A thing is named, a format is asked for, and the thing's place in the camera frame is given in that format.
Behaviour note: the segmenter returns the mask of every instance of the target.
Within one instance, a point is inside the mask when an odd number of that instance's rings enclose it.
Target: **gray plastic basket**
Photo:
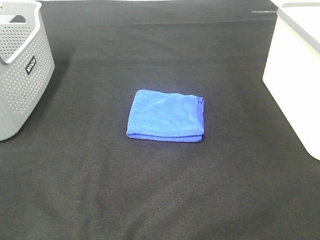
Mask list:
[[[0,22],[0,141],[27,120],[55,68],[41,3],[0,0],[0,15],[21,15],[25,22]]]

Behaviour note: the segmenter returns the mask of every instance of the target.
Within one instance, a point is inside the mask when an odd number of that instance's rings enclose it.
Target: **black fabric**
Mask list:
[[[0,143],[0,239],[320,238],[320,162],[262,82],[274,5],[42,4],[56,66]],[[139,89],[203,96],[204,140],[128,138]]]

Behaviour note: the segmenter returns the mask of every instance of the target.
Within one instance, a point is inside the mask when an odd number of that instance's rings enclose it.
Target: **basket label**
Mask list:
[[[30,75],[30,73],[31,73],[32,70],[34,69],[36,63],[37,63],[37,60],[36,60],[35,56],[32,56],[30,62],[29,62],[28,65],[25,67],[26,74]]]

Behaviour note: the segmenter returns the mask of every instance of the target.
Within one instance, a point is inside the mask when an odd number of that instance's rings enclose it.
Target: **folded towel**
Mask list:
[[[205,134],[203,97],[139,90],[126,135],[133,139],[199,142]]]

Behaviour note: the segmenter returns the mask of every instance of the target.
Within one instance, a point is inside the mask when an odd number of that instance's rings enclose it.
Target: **white plastic bin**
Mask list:
[[[320,3],[286,3],[277,14],[263,81],[320,160]]]
[[[0,22],[0,141],[19,131],[54,71],[40,8],[36,1],[0,0],[0,15],[25,19]]]

